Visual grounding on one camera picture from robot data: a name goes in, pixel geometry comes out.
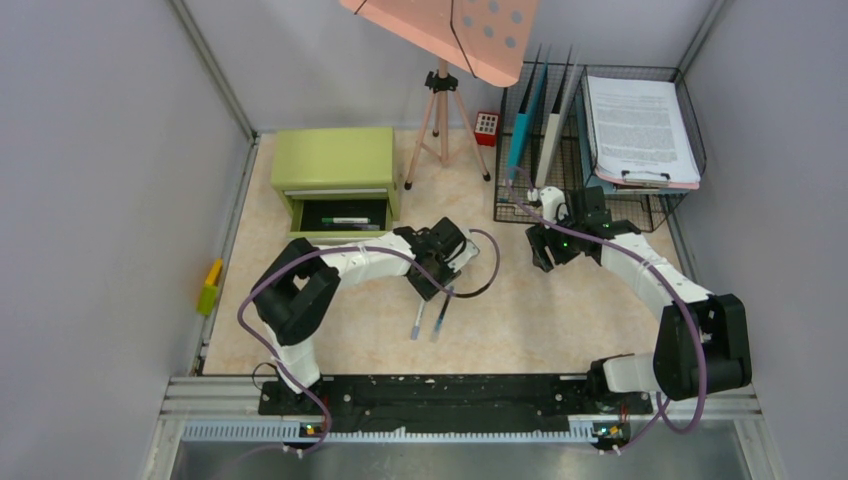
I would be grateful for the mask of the light blue clipboard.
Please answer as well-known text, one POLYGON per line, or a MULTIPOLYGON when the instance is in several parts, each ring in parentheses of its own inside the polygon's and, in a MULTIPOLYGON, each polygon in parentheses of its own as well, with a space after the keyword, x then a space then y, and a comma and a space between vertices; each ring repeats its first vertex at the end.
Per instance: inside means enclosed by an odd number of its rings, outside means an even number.
POLYGON ((578 91, 574 98, 575 118, 578 129, 578 143, 580 148, 580 166, 582 170, 583 186, 586 188, 599 186, 605 195, 686 195, 686 189, 674 188, 649 188, 641 186, 618 185, 601 179, 594 173, 591 162, 591 151, 589 141, 589 125, 587 123, 587 109, 583 100, 583 94, 578 91))

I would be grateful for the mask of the teal gel pen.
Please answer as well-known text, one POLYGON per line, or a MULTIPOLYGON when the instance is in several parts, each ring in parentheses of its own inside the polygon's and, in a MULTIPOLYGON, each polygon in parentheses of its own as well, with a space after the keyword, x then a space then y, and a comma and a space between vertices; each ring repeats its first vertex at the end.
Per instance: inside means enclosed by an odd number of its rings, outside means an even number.
POLYGON ((450 306, 451 300, 452 300, 452 296, 447 295, 445 297, 443 303, 442 303, 442 306, 439 310, 439 314, 437 316, 436 322, 434 324, 433 330, 432 330, 431 335, 430 335, 430 341, 431 342, 437 342, 438 339, 439 339, 439 336, 440 336, 440 333, 441 333, 441 330, 442 330, 442 326, 444 324, 446 313, 447 313, 447 310, 450 306))

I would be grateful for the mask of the grey white marker pen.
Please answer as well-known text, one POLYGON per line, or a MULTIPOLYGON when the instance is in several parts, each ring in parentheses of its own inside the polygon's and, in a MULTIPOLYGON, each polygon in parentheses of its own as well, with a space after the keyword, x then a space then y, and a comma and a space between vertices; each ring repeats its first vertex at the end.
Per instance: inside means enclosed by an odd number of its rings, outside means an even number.
POLYGON ((415 341, 420 334, 421 323, 422 323, 423 314, 425 312, 426 306, 427 306, 426 300, 422 300, 419 303, 419 306, 418 306, 418 309, 417 309, 417 312, 416 312, 416 316, 415 316, 415 320, 414 320, 413 326, 411 328, 411 333, 410 333, 410 339, 412 341, 415 341))

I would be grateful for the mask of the green white marker pen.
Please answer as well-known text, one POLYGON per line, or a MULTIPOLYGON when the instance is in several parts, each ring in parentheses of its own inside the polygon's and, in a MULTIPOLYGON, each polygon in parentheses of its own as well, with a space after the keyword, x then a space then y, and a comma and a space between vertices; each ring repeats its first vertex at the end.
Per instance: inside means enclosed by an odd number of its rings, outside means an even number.
POLYGON ((370 219, 367 217, 322 217, 321 222, 332 225, 367 225, 370 219))

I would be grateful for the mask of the teal file folder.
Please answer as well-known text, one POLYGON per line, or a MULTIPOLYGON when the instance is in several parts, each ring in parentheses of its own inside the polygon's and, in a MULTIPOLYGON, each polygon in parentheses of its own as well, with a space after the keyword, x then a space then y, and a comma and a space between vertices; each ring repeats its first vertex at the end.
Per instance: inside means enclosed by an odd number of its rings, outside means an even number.
POLYGON ((521 99, 521 103, 515 118, 513 134, 510 142, 510 150, 507 160, 507 177, 506 185, 511 186, 514 183, 517 168, 520 166, 526 148, 528 137, 530 136, 533 126, 533 119, 539 104, 541 94, 545 92, 545 80, 548 70, 548 56, 541 61, 542 46, 537 49, 536 58, 534 60, 530 77, 527 82, 526 89, 521 99))

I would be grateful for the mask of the green metal drawer box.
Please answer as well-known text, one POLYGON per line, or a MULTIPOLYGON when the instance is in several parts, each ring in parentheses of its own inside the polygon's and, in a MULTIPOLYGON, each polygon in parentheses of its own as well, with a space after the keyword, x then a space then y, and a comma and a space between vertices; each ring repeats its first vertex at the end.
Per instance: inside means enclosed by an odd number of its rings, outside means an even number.
POLYGON ((290 215, 290 238, 348 242, 389 232, 400 216, 391 127, 281 130, 270 185, 290 215), (326 231, 322 217, 367 217, 382 231, 326 231))

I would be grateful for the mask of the grey white file folder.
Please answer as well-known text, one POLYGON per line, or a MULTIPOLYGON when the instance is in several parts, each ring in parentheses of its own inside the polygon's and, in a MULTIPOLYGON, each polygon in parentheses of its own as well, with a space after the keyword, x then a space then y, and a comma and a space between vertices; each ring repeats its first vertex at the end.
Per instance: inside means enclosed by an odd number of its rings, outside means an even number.
POLYGON ((552 105, 551 112, 548 115, 546 130, 543 137, 543 144, 539 165, 533 186, 541 189, 546 185, 551 166, 557 155, 557 148, 565 126, 567 113, 570 110, 571 100, 574 95, 575 84, 577 82, 577 60, 579 48, 574 45, 569 46, 563 76, 560 79, 560 84, 556 90, 556 97, 552 105))

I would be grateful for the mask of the pink clipboard with papers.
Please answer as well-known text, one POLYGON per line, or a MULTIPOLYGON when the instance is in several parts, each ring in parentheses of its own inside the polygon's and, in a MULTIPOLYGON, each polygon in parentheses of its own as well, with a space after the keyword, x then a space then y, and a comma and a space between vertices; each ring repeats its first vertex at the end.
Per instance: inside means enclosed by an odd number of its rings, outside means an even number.
POLYGON ((700 187, 674 83, 588 75, 584 102, 598 177, 628 186, 700 187))

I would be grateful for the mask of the black wire mesh file rack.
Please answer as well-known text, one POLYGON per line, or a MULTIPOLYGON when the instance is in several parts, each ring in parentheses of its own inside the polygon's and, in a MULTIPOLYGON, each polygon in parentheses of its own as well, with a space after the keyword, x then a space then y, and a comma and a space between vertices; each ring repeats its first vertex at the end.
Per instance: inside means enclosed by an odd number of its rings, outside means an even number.
MULTIPOLYGON (((493 200, 493 220, 496 222, 517 224, 532 222, 531 217, 511 200, 506 181, 516 117, 524 103, 526 92, 536 90, 537 82, 531 79, 532 74, 540 73, 541 70, 542 67, 534 62, 525 61, 519 81, 511 87, 506 87, 502 94, 500 106, 502 125, 496 144, 498 164, 493 200)), ((559 85, 564 77, 574 72, 580 74, 580 80, 570 100, 559 143, 555 148, 555 157, 550 164, 547 182, 566 193, 585 187, 600 186, 606 196, 606 205, 611 209, 615 220, 627 219, 643 231, 656 231, 683 202, 688 190, 672 186, 654 188, 616 184, 601 178, 596 172, 597 142, 586 78, 597 76, 622 80, 663 81, 673 84, 683 124, 693 149, 693 161, 699 173, 703 174, 706 170, 707 156, 683 73, 671 67, 617 65, 576 67, 566 63, 551 63, 548 66, 546 79, 543 81, 546 92, 539 97, 533 126, 526 136, 525 152, 519 162, 521 167, 527 167, 530 170, 532 177, 541 170, 545 129, 549 114, 558 104, 556 97, 559 85)))

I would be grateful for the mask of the blue white marker pen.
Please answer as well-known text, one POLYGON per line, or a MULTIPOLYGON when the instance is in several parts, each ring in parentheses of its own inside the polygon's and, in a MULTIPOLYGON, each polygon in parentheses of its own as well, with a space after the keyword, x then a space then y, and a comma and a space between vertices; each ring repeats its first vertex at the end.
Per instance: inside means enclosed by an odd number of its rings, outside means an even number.
POLYGON ((327 224, 322 227, 326 231, 382 231, 384 227, 378 224, 327 224))

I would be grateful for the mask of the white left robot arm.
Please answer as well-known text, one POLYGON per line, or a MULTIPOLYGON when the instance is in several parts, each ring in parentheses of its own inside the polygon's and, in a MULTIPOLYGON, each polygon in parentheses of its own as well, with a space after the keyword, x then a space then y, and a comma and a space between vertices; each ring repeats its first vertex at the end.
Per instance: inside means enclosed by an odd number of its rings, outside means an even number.
POLYGON ((373 238, 336 246, 291 241, 252 292, 259 319, 285 383, 283 401, 297 413, 319 404, 321 393, 313 336, 336 293, 371 280, 406 279, 424 300, 448 287, 480 254, 463 230, 444 217, 432 228, 404 226, 373 238))

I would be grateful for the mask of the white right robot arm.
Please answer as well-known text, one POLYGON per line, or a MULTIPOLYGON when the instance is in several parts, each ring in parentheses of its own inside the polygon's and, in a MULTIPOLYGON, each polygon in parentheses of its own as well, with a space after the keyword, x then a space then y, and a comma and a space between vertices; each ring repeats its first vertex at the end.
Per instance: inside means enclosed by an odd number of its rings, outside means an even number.
POLYGON ((549 272, 580 255, 615 274, 659 322, 652 352, 595 360, 586 397, 612 412, 632 392, 660 392, 679 401, 734 390, 753 376, 743 302, 696 284, 658 254, 641 230, 615 220, 600 187, 565 193, 533 189, 527 198, 538 224, 526 231, 533 263, 549 272))

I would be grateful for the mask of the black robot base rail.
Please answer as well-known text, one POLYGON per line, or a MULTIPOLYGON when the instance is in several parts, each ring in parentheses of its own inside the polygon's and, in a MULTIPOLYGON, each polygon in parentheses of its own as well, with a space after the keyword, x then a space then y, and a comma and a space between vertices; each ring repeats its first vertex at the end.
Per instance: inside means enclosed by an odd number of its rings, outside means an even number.
POLYGON ((339 434, 534 434, 565 433, 578 428, 580 415, 650 414, 643 393, 596 395, 584 376, 559 374, 498 375, 337 375, 324 376, 311 400, 283 381, 262 386, 258 412, 263 416, 331 415, 339 434))

